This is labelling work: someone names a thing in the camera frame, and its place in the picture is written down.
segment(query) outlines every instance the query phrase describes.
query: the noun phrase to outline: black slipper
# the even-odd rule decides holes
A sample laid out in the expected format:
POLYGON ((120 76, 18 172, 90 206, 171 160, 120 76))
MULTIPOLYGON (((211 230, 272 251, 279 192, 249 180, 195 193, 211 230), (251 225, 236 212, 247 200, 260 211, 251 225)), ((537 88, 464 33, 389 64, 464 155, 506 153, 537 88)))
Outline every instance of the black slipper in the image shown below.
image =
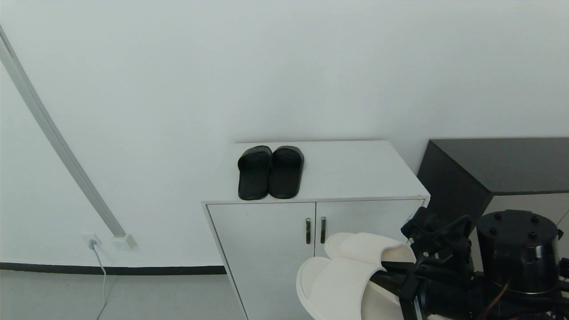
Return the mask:
POLYGON ((271 174, 271 149, 256 146, 243 153, 237 162, 239 187, 237 193, 243 200, 258 200, 269 193, 271 174))
POLYGON ((298 194, 304 166, 302 151, 293 146, 282 146, 273 152, 269 193, 278 199, 290 199, 298 194))

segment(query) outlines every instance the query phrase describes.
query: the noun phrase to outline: cable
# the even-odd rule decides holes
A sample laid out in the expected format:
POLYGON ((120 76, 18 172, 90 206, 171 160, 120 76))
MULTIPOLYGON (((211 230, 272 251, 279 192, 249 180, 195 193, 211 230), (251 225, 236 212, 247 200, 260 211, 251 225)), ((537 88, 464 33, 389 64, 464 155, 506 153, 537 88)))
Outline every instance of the cable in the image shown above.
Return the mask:
POLYGON ((494 300, 492 300, 492 302, 486 307, 486 309, 484 310, 484 312, 482 312, 482 314, 478 317, 477 320, 485 320, 486 316, 488 316, 488 313, 490 313, 490 311, 492 310, 492 307, 498 302, 498 300, 500 300, 500 298, 504 295, 504 293, 506 292, 506 290, 508 289, 508 286, 510 285, 510 281, 508 280, 506 282, 506 284, 504 285, 504 287, 502 288, 502 291, 500 291, 500 293, 498 293, 498 295, 496 296, 496 298, 494 298, 494 300))
POLYGON ((101 259, 99 258, 99 254, 97 253, 97 251, 95 250, 95 245, 97 244, 97 242, 95 240, 91 240, 89 241, 89 248, 91 250, 93 250, 93 252, 95 253, 95 256, 97 256, 97 261, 99 261, 99 266, 101 267, 101 269, 103 270, 103 307, 101 308, 101 311, 99 312, 99 315, 97 316, 97 320, 99 320, 99 317, 101 316, 101 314, 103 313, 103 310, 105 310, 106 307, 106 289, 105 289, 105 282, 106 282, 106 270, 103 267, 103 264, 101 263, 101 259))

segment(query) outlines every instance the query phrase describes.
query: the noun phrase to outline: black cylindrical robot part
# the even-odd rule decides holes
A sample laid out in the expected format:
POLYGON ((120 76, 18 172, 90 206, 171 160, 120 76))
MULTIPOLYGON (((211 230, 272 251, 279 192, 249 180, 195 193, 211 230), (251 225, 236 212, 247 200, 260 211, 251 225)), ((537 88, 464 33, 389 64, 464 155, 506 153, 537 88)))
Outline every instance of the black cylindrical robot part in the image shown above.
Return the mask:
POLYGON ((530 211, 484 215, 476 224, 484 276, 508 291, 539 294, 559 281, 557 226, 530 211))

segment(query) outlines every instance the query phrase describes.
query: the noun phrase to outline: power cord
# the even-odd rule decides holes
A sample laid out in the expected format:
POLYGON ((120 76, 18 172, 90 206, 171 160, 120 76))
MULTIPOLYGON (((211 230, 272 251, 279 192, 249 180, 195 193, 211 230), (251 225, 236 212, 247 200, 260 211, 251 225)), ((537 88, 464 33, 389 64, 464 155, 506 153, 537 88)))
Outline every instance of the power cord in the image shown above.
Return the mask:
POLYGON ((105 310, 105 307, 106 307, 106 289, 105 289, 106 270, 103 267, 103 264, 101 263, 101 259, 99 259, 99 254, 95 250, 96 244, 97 244, 97 242, 95 240, 93 240, 93 239, 89 240, 89 249, 93 250, 93 252, 95 253, 95 256, 97 256, 97 261, 99 261, 99 266, 101 266, 101 269, 103 270, 103 307, 101 308, 101 311, 99 312, 99 315, 97 316, 97 320, 99 320, 99 317, 101 316, 101 314, 103 313, 103 310, 105 310))

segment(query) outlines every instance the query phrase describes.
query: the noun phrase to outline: black tabletop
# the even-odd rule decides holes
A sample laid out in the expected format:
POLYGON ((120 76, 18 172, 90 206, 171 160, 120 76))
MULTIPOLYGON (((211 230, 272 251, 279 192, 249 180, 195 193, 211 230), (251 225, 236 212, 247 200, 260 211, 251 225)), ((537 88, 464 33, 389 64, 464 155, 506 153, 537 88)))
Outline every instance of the black tabletop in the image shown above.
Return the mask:
POLYGON ((569 192, 569 138, 431 141, 495 194, 569 192))

